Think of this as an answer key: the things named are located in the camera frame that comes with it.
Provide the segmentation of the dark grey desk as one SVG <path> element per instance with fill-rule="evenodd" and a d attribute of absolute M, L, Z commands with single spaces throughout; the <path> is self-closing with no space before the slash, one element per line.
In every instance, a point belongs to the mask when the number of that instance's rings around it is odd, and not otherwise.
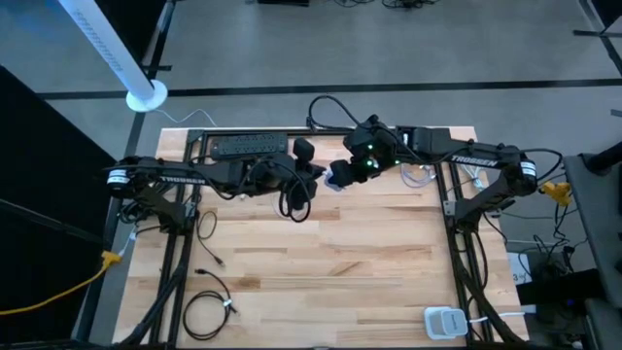
<path fill-rule="evenodd" d="M 564 167 L 606 298 L 622 309 L 622 141 Z"/>

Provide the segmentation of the white and grey charging block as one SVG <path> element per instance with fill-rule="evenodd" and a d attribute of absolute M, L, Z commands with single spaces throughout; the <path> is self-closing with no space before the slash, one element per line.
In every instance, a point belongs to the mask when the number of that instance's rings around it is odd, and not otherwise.
<path fill-rule="evenodd" d="M 449 306 L 427 307 L 424 311 L 426 333 L 432 340 L 447 340 L 468 333 L 468 321 L 460 308 Z"/>

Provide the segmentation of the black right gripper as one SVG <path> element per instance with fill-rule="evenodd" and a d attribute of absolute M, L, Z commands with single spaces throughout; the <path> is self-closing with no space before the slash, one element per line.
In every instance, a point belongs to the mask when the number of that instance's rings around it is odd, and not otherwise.
<path fill-rule="evenodd" d="M 337 187 L 350 186 L 355 183 L 365 183 L 366 181 L 380 175 L 380 163 L 373 157 L 360 159 L 352 158 L 350 161 L 333 161 L 330 164 L 333 173 L 330 182 Z"/>

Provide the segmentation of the white labelled box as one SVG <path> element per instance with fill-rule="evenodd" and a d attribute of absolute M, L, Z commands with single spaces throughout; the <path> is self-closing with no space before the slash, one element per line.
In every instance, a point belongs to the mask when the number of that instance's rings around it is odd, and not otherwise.
<path fill-rule="evenodd" d="M 525 254 L 508 253 L 508 260 L 515 285 L 522 285 L 533 281 L 528 258 Z"/>

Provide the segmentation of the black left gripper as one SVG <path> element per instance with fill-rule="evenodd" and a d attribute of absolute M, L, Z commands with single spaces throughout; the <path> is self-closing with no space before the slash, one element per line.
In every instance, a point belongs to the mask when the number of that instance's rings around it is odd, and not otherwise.
<path fill-rule="evenodd" d="M 309 179 L 322 179 L 327 174 L 325 167 L 311 165 L 314 155 L 315 147 L 307 139 L 298 137 L 294 140 L 293 153 L 284 157 L 286 167 L 294 173 L 289 175 L 289 181 L 284 186 L 286 191 L 300 183 L 306 184 Z"/>

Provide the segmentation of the white perforated floor pole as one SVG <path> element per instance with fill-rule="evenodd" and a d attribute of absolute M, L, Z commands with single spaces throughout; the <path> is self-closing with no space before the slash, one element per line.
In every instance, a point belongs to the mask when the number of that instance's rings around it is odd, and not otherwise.
<path fill-rule="evenodd" d="M 166 85 L 147 77 L 95 0 L 58 2 L 127 89 L 125 102 L 129 109 L 146 113 L 164 103 L 168 96 Z"/>

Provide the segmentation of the black power strip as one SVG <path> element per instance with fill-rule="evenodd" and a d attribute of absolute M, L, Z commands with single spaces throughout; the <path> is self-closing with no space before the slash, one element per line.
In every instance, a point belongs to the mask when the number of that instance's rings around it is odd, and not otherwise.
<path fill-rule="evenodd" d="M 209 149 L 214 160 L 287 152 L 288 136 L 279 132 L 215 136 Z"/>

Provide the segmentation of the black equipment case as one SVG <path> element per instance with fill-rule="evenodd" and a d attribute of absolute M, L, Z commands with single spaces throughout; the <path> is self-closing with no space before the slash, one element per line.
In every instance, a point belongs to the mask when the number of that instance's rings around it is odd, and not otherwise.
<path fill-rule="evenodd" d="M 606 298 L 605 288 L 596 269 L 535 280 L 518 285 L 516 290 L 522 305 Z"/>

